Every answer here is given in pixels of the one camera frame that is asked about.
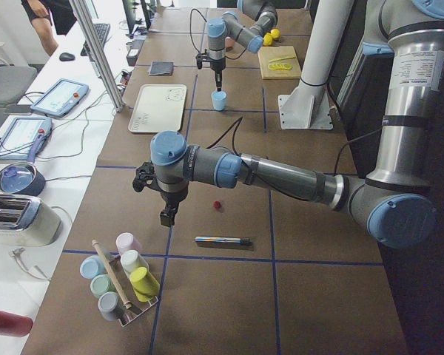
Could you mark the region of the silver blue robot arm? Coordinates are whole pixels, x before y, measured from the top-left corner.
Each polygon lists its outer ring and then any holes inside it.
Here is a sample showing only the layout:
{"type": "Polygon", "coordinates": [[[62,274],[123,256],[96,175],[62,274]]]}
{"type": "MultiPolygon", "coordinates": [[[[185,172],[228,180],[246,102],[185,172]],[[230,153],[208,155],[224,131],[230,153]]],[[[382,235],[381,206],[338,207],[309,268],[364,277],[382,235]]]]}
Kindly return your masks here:
{"type": "MultiPolygon", "coordinates": [[[[279,16],[272,1],[237,1],[238,12],[255,23],[242,25],[238,15],[209,20],[209,49],[202,61],[222,61],[226,37],[252,53],[261,49],[262,35],[275,28],[279,16]]],[[[319,1],[300,83],[282,95],[282,129],[314,127],[317,109],[330,89],[332,66],[354,1],[319,1]]],[[[279,192],[305,202],[322,203],[346,213],[377,242],[394,249],[414,246],[431,235],[437,210],[426,197],[430,183],[423,178],[428,131],[436,115],[444,70],[444,1],[366,1],[362,54],[393,62],[385,112],[380,127],[349,140],[337,153],[332,173],[274,162],[232,149],[188,145],[176,131],[156,134],[150,141],[150,162],[136,169],[132,187],[160,193],[165,207],[161,224],[171,227],[189,182],[233,189],[237,183],[279,192]],[[338,174],[340,154],[353,144],[354,163],[373,158],[368,143],[379,143],[372,172],[359,177],[338,174]]]]}
{"type": "Polygon", "coordinates": [[[209,64],[218,92],[222,90],[223,70],[226,67],[226,39],[230,38],[251,53],[257,53],[263,46],[264,36],[278,22],[277,11],[271,1],[238,1],[237,9],[255,23],[250,27],[241,24],[233,11],[209,19],[206,23],[208,48],[195,56],[198,69],[202,68],[204,62],[209,64]]]}

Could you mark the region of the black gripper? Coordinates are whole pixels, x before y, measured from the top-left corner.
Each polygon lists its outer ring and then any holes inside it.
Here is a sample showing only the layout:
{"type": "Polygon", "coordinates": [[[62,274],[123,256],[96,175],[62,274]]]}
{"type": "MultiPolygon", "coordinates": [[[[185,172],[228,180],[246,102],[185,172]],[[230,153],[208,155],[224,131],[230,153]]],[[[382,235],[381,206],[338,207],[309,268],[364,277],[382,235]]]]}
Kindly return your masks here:
{"type": "Polygon", "coordinates": [[[175,182],[163,182],[163,178],[157,176],[155,166],[151,162],[144,162],[136,169],[132,182],[132,187],[136,192],[142,192],[148,188],[160,193],[166,204],[164,210],[160,212],[162,226],[175,225],[179,203],[188,195],[188,185],[189,183],[180,177],[177,177],[175,182]]]}
{"type": "Polygon", "coordinates": [[[222,72],[226,67],[225,50],[205,50],[195,56],[196,66],[199,70],[203,68],[203,63],[208,63],[214,71],[216,91],[222,90],[222,72]]]}

